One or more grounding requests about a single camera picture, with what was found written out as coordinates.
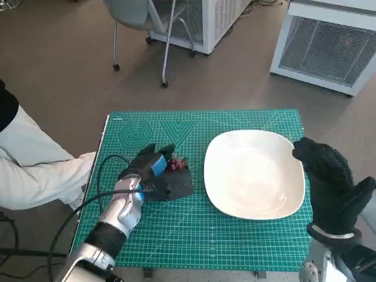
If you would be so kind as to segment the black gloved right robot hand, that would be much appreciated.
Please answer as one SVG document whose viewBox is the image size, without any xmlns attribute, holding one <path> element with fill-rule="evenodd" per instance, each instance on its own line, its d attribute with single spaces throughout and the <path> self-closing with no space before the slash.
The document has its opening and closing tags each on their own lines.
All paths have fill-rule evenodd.
<svg viewBox="0 0 376 282">
<path fill-rule="evenodd" d="M 330 235 L 352 233 L 375 190 L 375 179 L 368 176 L 355 184 L 347 159 L 327 144 L 303 137 L 293 146 L 292 155 L 310 182 L 314 225 Z"/>
</svg>

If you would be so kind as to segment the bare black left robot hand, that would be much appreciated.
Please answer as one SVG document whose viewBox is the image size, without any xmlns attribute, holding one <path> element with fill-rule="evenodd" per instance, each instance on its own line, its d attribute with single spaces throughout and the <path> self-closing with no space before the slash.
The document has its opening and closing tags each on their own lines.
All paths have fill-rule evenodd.
<svg viewBox="0 0 376 282">
<path fill-rule="evenodd" d="M 147 145 L 120 173 L 118 180 L 133 174 L 139 175 L 142 183 L 158 177 L 166 170 L 175 148 L 176 145 L 172 143 L 156 151 L 155 143 Z"/>
</svg>

